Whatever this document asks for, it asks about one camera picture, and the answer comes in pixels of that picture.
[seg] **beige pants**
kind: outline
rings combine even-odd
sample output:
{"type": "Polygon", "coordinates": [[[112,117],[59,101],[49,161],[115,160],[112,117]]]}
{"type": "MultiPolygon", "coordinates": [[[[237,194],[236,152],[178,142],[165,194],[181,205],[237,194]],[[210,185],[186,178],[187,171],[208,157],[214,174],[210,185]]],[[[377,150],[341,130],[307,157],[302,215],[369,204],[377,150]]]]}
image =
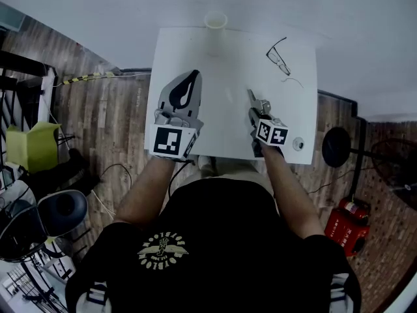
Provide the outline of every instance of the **beige pants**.
{"type": "Polygon", "coordinates": [[[201,179],[232,179],[257,183],[263,186],[272,196],[274,195],[270,181],[258,173],[247,160],[216,158],[216,169],[217,173],[214,173],[211,166],[204,166],[198,173],[187,177],[180,186],[189,185],[201,179]]]}

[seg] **forearm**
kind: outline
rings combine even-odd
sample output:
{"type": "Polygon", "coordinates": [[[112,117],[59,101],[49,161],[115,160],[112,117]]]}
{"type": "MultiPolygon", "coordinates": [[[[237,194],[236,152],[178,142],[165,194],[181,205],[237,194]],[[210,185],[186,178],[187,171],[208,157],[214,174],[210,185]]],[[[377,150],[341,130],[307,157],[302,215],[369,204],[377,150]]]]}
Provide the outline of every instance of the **forearm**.
{"type": "Polygon", "coordinates": [[[158,217],[174,167],[172,160],[152,157],[123,198],[114,221],[144,228],[158,217]]]}
{"type": "Polygon", "coordinates": [[[324,235],[319,217],[285,159],[272,147],[262,145],[268,175],[282,217],[290,229],[301,238],[324,235]]]}

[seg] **black fan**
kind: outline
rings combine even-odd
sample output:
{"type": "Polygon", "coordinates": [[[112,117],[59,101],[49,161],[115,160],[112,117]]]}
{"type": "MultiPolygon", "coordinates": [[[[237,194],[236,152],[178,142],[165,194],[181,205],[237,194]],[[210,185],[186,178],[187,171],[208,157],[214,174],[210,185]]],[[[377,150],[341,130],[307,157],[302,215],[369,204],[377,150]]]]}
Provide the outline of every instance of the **black fan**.
{"type": "Polygon", "coordinates": [[[371,152],[351,149],[351,139],[343,128],[332,128],[323,140],[324,161],[340,167],[350,153],[372,158],[373,167],[392,192],[417,210],[417,143],[402,139],[387,139],[375,143],[371,152]]]}

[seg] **yellow and black striped tape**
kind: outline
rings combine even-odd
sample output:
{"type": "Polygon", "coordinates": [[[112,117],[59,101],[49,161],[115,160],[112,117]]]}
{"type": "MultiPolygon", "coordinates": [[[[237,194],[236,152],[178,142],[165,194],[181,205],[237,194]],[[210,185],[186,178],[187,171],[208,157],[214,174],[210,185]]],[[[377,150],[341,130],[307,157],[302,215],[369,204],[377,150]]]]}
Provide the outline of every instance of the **yellow and black striped tape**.
{"type": "Polygon", "coordinates": [[[105,74],[101,74],[101,73],[96,72],[96,73],[92,73],[92,74],[86,74],[84,76],[79,76],[78,78],[72,78],[72,79],[69,79],[69,80],[65,80],[65,81],[63,81],[63,84],[64,85],[69,85],[70,83],[73,83],[73,82],[89,81],[89,80],[102,79],[102,78],[112,78],[114,76],[115,75],[112,72],[106,72],[105,74]]]}

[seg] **red fire extinguisher box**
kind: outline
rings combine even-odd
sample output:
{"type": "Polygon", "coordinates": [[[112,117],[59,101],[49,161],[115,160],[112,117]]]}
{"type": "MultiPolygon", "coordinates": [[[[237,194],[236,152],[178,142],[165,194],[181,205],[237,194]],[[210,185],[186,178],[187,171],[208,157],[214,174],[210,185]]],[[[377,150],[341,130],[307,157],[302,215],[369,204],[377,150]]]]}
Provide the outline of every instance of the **red fire extinguisher box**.
{"type": "Polygon", "coordinates": [[[362,249],[369,226],[361,224],[345,209],[333,209],[324,233],[343,247],[346,256],[353,256],[362,249]]]}

